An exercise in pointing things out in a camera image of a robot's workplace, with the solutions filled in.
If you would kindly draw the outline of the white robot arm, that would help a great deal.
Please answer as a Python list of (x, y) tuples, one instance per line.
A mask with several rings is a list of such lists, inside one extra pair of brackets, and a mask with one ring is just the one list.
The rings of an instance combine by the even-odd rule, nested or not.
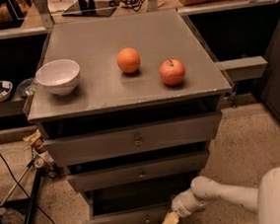
[(269, 170), (257, 188), (222, 185), (206, 177), (196, 177), (190, 188), (174, 197), (171, 212), (162, 224), (177, 224), (216, 199), (229, 202), (257, 215), (258, 224), (280, 224), (280, 167)]

